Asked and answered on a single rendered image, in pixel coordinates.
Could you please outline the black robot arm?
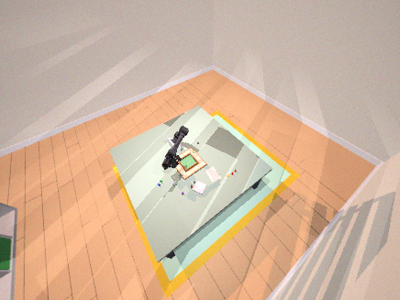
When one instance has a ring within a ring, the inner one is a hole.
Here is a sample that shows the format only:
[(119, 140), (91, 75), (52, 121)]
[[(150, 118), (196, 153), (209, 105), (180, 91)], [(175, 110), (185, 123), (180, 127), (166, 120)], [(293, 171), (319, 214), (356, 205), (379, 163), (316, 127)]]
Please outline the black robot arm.
[(181, 141), (183, 140), (183, 138), (188, 134), (188, 132), (189, 132), (189, 128), (186, 128), (184, 126), (181, 126), (179, 131), (175, 132), (173, 139), (171, 139), (171, 141), (174, 143), (174, 145), (172, 148), (170, 148), (168, 150), (167, 154), (165, 155), (165, 159), (162, 163), (163, 167), (168, 167), (169, 164), (171, 164), (171, 166), (173, 168), (178, 166), (179, 162), (175, 161), (177, 149), (178, 149)]

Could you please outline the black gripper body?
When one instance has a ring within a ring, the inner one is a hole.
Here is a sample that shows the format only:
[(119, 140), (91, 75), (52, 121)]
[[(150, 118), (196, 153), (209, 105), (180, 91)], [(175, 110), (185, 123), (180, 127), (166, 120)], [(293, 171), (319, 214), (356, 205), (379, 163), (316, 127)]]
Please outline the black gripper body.
[[(180, 157), (179, 155), (176, 155), (175, 158), (176, 158), (175, 161), (180, 161), (180, 160), (181, 160), (181, 157)], [(170, 166), (171, 166), (171, 164), (169, 164), (168, 167), (170, 167)], [(168, 169), (168, 167), (163, 167), (163, 166), (162, 166), (162, 168), (163, 168), (164, 170)]]

